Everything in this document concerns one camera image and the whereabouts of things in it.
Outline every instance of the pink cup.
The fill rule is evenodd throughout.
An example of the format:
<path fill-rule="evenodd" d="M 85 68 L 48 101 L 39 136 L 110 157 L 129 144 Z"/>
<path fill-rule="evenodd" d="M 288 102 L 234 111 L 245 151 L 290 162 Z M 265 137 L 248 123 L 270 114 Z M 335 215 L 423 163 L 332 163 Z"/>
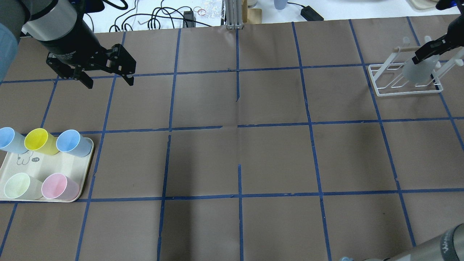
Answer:
<path fill-rule="evenodd" d="M 51 174 L 42 185 L 42 195 L 48 199 L 73 200 L 79 190 L 75 181 L 61 173 Z"/>

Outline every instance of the black power adapter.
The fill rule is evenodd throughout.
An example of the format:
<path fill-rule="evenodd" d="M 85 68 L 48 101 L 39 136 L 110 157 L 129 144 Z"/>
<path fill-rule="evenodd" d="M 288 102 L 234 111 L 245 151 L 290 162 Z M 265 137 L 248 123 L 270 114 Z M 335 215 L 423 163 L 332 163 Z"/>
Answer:
<path fill-rule="evenodd" d="M 196 23 L 193 21 L 196 21 L 196 18 L 195 18 L 195 14 L 193 13 L 193 11 L 184 11 L 184 18 L 188 20 L 184 20 L 182 28 L 195 27 Z"/>
<path fill-rule="evenodd" d="M 324 18 L 310 6 L 301 9 L 301 16 L 303 16 L 307 21 L 324 21 Z"/>

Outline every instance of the cup rim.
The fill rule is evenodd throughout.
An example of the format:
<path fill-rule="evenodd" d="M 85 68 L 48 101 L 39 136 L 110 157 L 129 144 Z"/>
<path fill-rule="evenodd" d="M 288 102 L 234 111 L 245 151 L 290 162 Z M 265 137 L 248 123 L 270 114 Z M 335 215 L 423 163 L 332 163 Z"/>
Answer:
<path fill-rule="evenodd" d="M 24 190 L 24 192 L 21 193 L 21 195 L 19 195 L 19 196 L 17 196 L 17 197 L 10 197 L 10 196 L 8 196 L 8 195 L 6 194 L 6 190 L 5 190 L 6 185 L 11 181 L 11 179 L 12 179 L 13 177 L 16 177 L 16 176 L 18 176 L 18 175 L 25 175 L 25 176 L 27 177 L 27 181 L 29 182 L 29 184 L 27 185 L 27 189 Z M 5 196 L 6 196 L 7 198 L 11 198 L 11 199 L 19 198 L 19 197 L 23 196 L 23 195 L 27 192 L 27 190 L 29 189 L 29 186 L 30 186 L 30 185 L 31 185 L 31 177 L 30 177 L 27 173 L 19 172 L 19 173 L 14 174 L 13 176 L 11 176 L 11 177 L 6 181 L 5 187 L 3 188 L 3 193 L 5 194 Z"/>
<path fill-rule="evenodd" d="M 45 194 L 44 194 L 44 184 L 45 184 L 45 182 L 47 181 L 47 179 L 48 179 L 49 177 L 53 176 L 53 175 L 63 176 L 64 179 L 66 180 L 66 186 L 64 187 L 64 190 L 63 190 L 58 196 L 56 196 L 56 197 L 47 197 L 47 196 L 45 196 Z M 48 199 L 56 199 L 57 197 L 61 196 L 61 195 L 64 193 L 64 191 L 66 190 L 67 187 L 68 187 L 68 177 L 67 177 L 65 174 L 63 174 L 63 173 L 53 173 L 53 174 L 51 174 L 50 176 L 48 176 L 48 177 L 44 180 L 44 182 L 42 183 L 42 187 L 40 188 L 40 192 L 42 192 L 42 195 L 43 195 L 45 198 L 48 198 Z"/>
<path fill-rule="evenodd" d="M 38 148 L 36 148 L 36 149 L 30 149 L 29 147 L 26 146 L 27 137 L 28 137 L 29 134 L 31 134 L 33 131 L 45 131 L 45 133 L 47 134 L 47 138 L 45 139 L 44 144 L 42 144 L 42 146 L 40 146 L 40 147 L 38 147 Z M 33 129 L 32 131 L 30 131 L 30 132 L 26 135 L 26 137 L 25 137 L 25 139 L 24 139 L 24 146 L 25 146 L 26 149 L 28 149 L 28 150 L 32 150 L 32 151 L 34 151 L 34 150 L 39 150 L 39 149 L 41 149 L 43 146 L 45 146 L 45 144 L 46 144 L 47 141 L 48 141 L 48 138 L 49 138 L 49 133 L 48 133 L 48 131 L 47 131 L 46 129 L 44 129 L 44 128 L 36 128 L 36 129 Z"/>
<path fill-rule="evenodd" d="M 61 135 L 65 134 L 65 133 L 69 133 L 69 132 L 72 132 L 72 133 L 77 133 L 77 135 L 79 135 L 79 141 L 77 142 L 76 146 L 74 146 L 72 149 L 70 150 L 61 150 L 59 147 L 58 147 L 58 141 L 60 140 L 61 138 Z M 57 149 L 61 152 L 70 152 L 71 150 L 77 148 L 77 146 L 79 145 L 79 142 L 81 141 L 81 134 L 79 133 L 79 131 L 77 130 L 65 130 L 63 131 L 63 133 L 61 133 L 58 138 L 57 138 Z"/>
<path fill-rule="evenodd" d="M 7 145 L 5 145 L 5 146 L 3 146 L 3 147 L 0 147 L 0 150 L 3 149 L 3 148 L 8 147 L 8 146 L 13 142 L 14 136 L 16 135 L 16 133 L 15 133 L 15 131 L 14 131 L 14 129 L 13 129 L 12 127 L 3 127 L 3 128 L 0 129 L 0 131 L 2 131 L 2 130 L 9 130 L 9 131 L 12 131 L 12 132 L 13 132 L 13 138 L 8 142 Z"/>

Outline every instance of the white plate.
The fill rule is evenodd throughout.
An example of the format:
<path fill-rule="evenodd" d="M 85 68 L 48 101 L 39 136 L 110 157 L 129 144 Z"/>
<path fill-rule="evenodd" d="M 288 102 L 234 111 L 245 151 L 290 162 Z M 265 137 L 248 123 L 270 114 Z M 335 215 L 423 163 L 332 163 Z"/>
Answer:
<path fill-rule="evenodd" d="M 32 201 L 32 202 L 73 202 L 82 194 L 84 188 L 87 170 L 89 169 L 90 159 L 92 158 L 94 143 L 92 139 L 86 138 L 92 142 L 90 153 L 81 158 L 64 152 L 58 152 L 55 155 L 45 155 L 35 151 L 28 151 L 24 154 L 8 152 L 0 168 L 0 200 L 8 201 Z M 11 199 L 5 196 L 4 187 L 6 181 L 16 173 L 24 172 L 43 182 L 53 173 L 61 173 L 68 176 L 77 184 L 80 191 L 76 198 L 72 200 L 48 199 L 41 197 L 37 200 Z"/>

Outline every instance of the white floor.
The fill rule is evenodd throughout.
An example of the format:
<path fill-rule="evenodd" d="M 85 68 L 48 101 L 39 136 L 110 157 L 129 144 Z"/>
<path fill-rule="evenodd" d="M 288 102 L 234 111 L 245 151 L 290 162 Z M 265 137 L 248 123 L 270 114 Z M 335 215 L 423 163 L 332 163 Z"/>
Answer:
<path fill-rule="evenodd" d="M 129 8 L 134 7 L 137 0 L 127 0 Z M 161 0 L 138 0 L 137 13 L 151 13 L 155 7 L 160 6 Z M 417 10 L 409 2 L 409 0 L 290 0 L 298 4 L 309 5 L 315 9 L 325 20 L 344 20 L 344 19 L 363 19 L 363 18 L 384 18 L 384 17 L 402 17 L 402 16 L 424 16 L 436 14 L 457 14 L 459 13 L 457 7 L 445 11 L 438 11 L 435 9 Z M 165 0 L 164 7 L 179 8 L 181 6 L 190 6 L 198 9 L 206 10 L 204 16 L 196 14 L 197 21 L 212 25 L 219 26 L 221 20 L 222 0 Z M 287 4 L 284 10 L 276 10 L 273 0 L 258 0 L 255 8 L 263 10 L 263 23 L 282 23 L 291 21 L 305 21 L 300 15 L 301 7 L 296 5 Z M 131 14 L 135 14 L 136 10 L 124 15 L 118 19 L 117 24 L 121 26 L 123 20 Z M 99 13 L 91 14 L 94 24 L 95 32 L 108 32 L 110 26 L 114 24 L 114 19 L 125 13 L 126 11 L 117 10 L 110 6 L 106 6 L 105 10 Z M 146 30 L 147 25 L 139 25 L 147 21 L 150 16 L 138 15 L 129 18 L 128 22 L 134 30 Z M 90 25 L 90 19 L 84 16 L 84 20 Z M 172 28 L 170 19 L 160 19 L 162 28 Z M 182 26 L 181 20 L 175 20 L 174 26 L 176 28 Z"/>

